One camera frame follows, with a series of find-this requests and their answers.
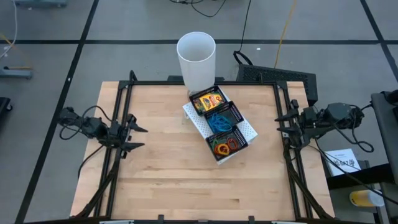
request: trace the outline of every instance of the white pegboard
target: white pegboard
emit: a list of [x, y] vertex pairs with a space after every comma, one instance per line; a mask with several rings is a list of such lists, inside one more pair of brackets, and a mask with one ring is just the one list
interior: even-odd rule
[[[185, 111], [185, 114], [188, 115], [189, 119], [193, 122], [193, 124], [197, 127], [199, 130], [200, 134], [204, 139], [207, 137], [210, 137], [213, 135], [213, 131], [209, 127], [209, 124], [206, 122], [206, 119], [204, 116], [199, 116], [197, 112], [195, 111], [192, 103], [187, 103], [186, 105], [183, 105], [182, 108]], [[244, 121], [240, 122], [236, 126], [239, 128], [239, 130], [242, 132], [243, 137], [245, 140], [248, 142], [248, 144], [252, 143], [253, 139], [257, 137], [257, 132], [253, 129], [253, 127], [249, 124], [249, 122], [244, 118]]]

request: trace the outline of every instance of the white cable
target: white cable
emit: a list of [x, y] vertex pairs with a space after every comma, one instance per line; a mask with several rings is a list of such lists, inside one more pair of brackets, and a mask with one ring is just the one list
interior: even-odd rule
[[[18, 20], [17, 20], [17, 5], [15, 4], [15, 0], [11, 0], [12, 4], [14, 5], [14, 20], [15, 20], [15, 34], [14, 34], [14, 40], [12, 40], [12, 44], [15, 44], [15, 41], [17, 39], [17, 34], [18, 34]], [[7, 52], [11, 49], [11, 46], [7, 48], [7, 50], [4, 51], [2, 55], [0, 55], [0, 59], [2, 59]]]

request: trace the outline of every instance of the black mesh tray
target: black mesh tray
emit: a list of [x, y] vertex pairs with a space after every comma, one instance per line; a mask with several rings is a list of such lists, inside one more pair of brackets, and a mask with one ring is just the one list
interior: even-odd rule
[[215, 108], [212, 108], [212, 109], [210, 109], [210, 110], [208, 110], [208, 111], [200, 111], [200, 110], [198, 110], [198, 108], [195, 106], [195, 104], [194, 104], [193, 101], [199, 99], [200, 97], [202, 97], [202, 96], [204, 96], [204, 95], [206, 95], [206, 94], [214, 93], [214, 92], [216, 92], [216, 91], [220, 94], [220, 96], [222, 97], [222, 99], [224, 100], [224, 102], [227, 102], [226, 97], [224, 96], [224, 94], [223, 94], [223, 92], [220, 90], [220, 88], [218, 88], [218, 86], [212, 86], [212, 87], [210, 87], [210, 88], [207, 88], [206, 90], [200, 91], [199, 93], [196, 93], [196, 94], [194, 94], [194, 95], [192, 95], [192, 96], [189, 96], [189, 100], [191, 101], [191, 103], [192, 103], [192, 105], [193, 105], [195, 111], [197, 112], [197, 114], [198, 114], [199, 116], [202, 116], [204, 113], [208, 113], [208, 112], [210, 112], [210, 111], [212, 111], [212, 110], [215, 110], [215, 109], [217, 109], [217, 108], [218, 108], [219, 106], [221, 106], [221, 105], [219, 105], [219, 106], [217, 106], [217, 107], [215, 107]]
[[[234, 150], [233, 152], [231, 152], [227, 156], [221, 156], [221, 155], [215, 154], [214, 150], [212, 148], [213, 141], [215, 139], [217, 139], [217, 141], [221, 141], [221, 142], [219, 142], [219, 144], [221, 144], [222, 140], [223, 139], [226, 140], [228, 137], [235, 138], [236, 142], [238, 143], [238, 148], [236, 150]], [[220, 161], [220, 160], [224, 159], [225, 157], [231, 156], [249, 145], [248, 142], [246, 142], [245, 138], [243, 137], [243, 134], [241, 133], [241, 131], [236, 126], [233, 126], [232, 130], [230, 130], [230, 131], [225, 131], [225, 132], [214, 134], [210, 137], [207, 137], [206, 142], [210, 148], [211, 153], [213, 153], [213, 156], [217, 161]]]
[[[244, 120], [243, 116], [241, 115], [241, 113], [239, 112], [238, 108], [235, 106], [233, 101], [224, 103], [221, 106], [218, 106], [218, 107], [214, 108], [213, 110], [210, 110], [209, 112], [205, 113], [205, 119], [206, 119], [207, 123], [209, 124], [210, 128], [211, 128], [211, 126], [210, 126], [209, 120], [215, 113], [222, 115], [226, 119], [228, 119], [231, 122], [231, 126], [234, 126]], [[211, 130], [213, 131], [213, 133], [217, 134], [217, 132], [215, 130], [213, 130], [213, 128], [211, 128]]]

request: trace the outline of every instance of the gray floor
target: gray floor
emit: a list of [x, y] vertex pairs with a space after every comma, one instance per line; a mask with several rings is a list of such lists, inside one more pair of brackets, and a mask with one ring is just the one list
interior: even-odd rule
[[[19, 39], [78, 40], [93, 0], [69, 0], [65, 9], [19, 9]], [[398, 39], [394, 0], [367, 0], [385, 39]], [[248, 1], [227, 0], [214, 18], [205, 18], [190, 6], [168, 0], [100, 0], [88, 39], [157, 40], [178, 39], [187, 32], [207, 32], [215, 39], [240, 39]], [[248, 17], [246, 39], [278, 39], [291, 0], [253, 0]], [[220, 0], [204, 1], [197, 8], [209, 14]], [[12, 37], [10, 1], [0, 2], [0, 32]], [[298, 40], [376, 40], [360, 1], [300, 0], [286, 39]], [[166, 80], [180, 75], [174, 44], [162, 45], [85, 45], [76, 68], [65, 106], [78, 113], [98, 99], [101, 82], [126, 79], [130, 69], [139, 80]], [[398, 58], [398, 46], [388, 46]], [[44, 137], [52, 119], [76, 45], [18, 45], [34, 66], [31, 80], [0, 79], [0, 96], [10, 97], [14, 111], [5, 120], [0, 134], [0, 222], [12, 223], [22, 202]], [[239, 45], [217, 45], [217, 75], [235, 80], [238, 66], [232, 53]], [[242, 50], [255, 65], [272, 67], [277, 45], [246, 44]], [[23, 57], [12, 50], [0, 66], [20, 66]], [[394, 77], [380, 45], [283, 45], [278, 68], [317, 74], [318, 108], [343, 101], [366, 105], [370, 94], [394, 90]], [[51, 220], [69, 216], [75, 193], [77, 169], [87, 140], [76, 137], [62, 141], [54, 135], [42, 175], [26, 221]], [[336, 133], [321, 141], [324, 150], [352, 147], [358, 159], [372, 166], [387, 162], [372, 110], [357, 130], [360, 139], [376, 150], [366, 154], [350, 146]], [[336, 215], [355, 218], [335, 207]]]

